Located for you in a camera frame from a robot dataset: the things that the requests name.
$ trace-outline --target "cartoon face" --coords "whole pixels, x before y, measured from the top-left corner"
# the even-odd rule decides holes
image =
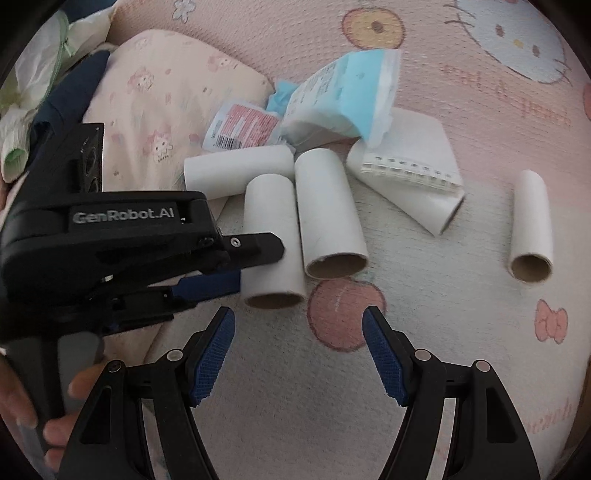
[[[135,42],[135,49],[136,50],[143,50],[150,44],[150,38],[144,37],[140,38],[137,42]]]
[[[212,55],[207,61],[207,68],[209,68],[211,72],[217,72],[218,70],[228,70],[236,65],[237,63],[235,61],[223,54]]]
[[[145,67],[140,68],[135,72],[127,82],[127,90],[131,93],[133,90],[137,92],[147,92],[154,84],[154,75],[150,73]]]
[[[152,155],[154,160],[158,163],[162,162],[170,156],[170,151],[173,149],[172,139],[170,134],[154,133],[154,141],[152,143]]]
[[[540,83],[566,77],[564,49],[556,29],[527,0],[456,0],[469,35],[511,70]]]

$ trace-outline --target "screw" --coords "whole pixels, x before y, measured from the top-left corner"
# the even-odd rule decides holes
[[[478,360],[476,362],[476,368],[481,372],[488,372],[491,369],[491,366],[484,360]]]
[[[166,355],[169,362],[178,362],[183,357],[182,350],[171,350]]]
[[[414,352],[414,356],[417,357],[417,360],[421,360],[423,362],[426,362],[431,359],[431,353],[423,349],[419,349],[416,352]]]
[[[118,372],[119,370],[121,370],[121,362],[119,360],[114,360],[112,362],[109,363],[109,372],[111,372],[112,374],[114,374],[115,372]]]

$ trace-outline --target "white plastic bag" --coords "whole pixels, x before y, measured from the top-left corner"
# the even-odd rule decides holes
[[[0,170],[6,183],[15,181],[27,164],[29,128],[55,82],[67,28],[66,15],[56,12],[25,47],[0,88]]]
[[[114,12],[115,7],[105,8],[89,17],[75,21],[68,27],[66,55],[64,55],[60,73],[68,71],[76,62],[105,42]]]
[[[351,52],[320,69],[291,96],[281,135],[297,151],[343,137],[376,146],[390,129],[399,50]]]

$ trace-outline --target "white paper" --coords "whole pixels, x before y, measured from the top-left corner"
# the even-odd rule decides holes
[[[364,269],[369,254],[339,157],[317,148],[302,154],[295,167],[306,273],[340,278]]]
[[[389,177],[362,173],[366,146],[359,140],[347,157],[347,169],[360,181],[410,215],[433,235],[441,235],[462,204],[466,193],[439,193],[426,187],[413,186]]]
[[[251,180],[265,173],[293,180],[291,150],[285,145],[242,148],[187,158],[184,163],[187,190],[203,192],[208,200],[244,193]]]
[[[291,180],[281,175],[261,175],[246,188],[244,233],[274,233],[285,247],[277,263],[242,270],[241,296],[250,307],[279,309],[306,298],[295,199]]]
[[[363,157],[364,170],[393,180],[456,192],[463,187],[456,157],[441,122],[423,113],[392,109],[392,126]]]
[[[524,170],[515,183],[509,272],[524,282],[540,282],[552,274],[553,261],[548,191],[542,177]]]
[[[226,202],[228,201],[228,197],[222,197],[220,199],[215,200],[208,200],[207,204],[209,205],[209,210],[211,211],[213,217],[216,219],[220,218],[222,214],[223,208],[226,206]]]

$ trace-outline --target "white paper tube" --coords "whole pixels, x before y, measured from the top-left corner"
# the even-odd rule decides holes
[[[339,157],[317,148],[295,162],[304,268],[313,278],[348,277],[363,270],[368,249]]]
[[[544,180],[534,171],[522,171],[513,198],[509,272],[524,282],[544,281],[552,274],[554,261],[550,201]]]
[[[428,189],[396,181],[386,176],[362,173],[365,142],[359,140],[347,156],[347,169],[368,187],[384,196],[403,212],[410,215],[433,235],[441,235],[449,226],[466,193],[439,193]]]
[[[203,192],[208,200],[246,191],[248,183],[265,173],[294,180],[294,156],[285,145],[241,148],[187,158],[184,163],[187,190]]]
[[[250,307],[280,309],[306,298],[295,199],[291,180],[281,175],[261,175],[246,188],[244,232],[274,233],[285,247],[277,263],[242,270],[241,295]]]

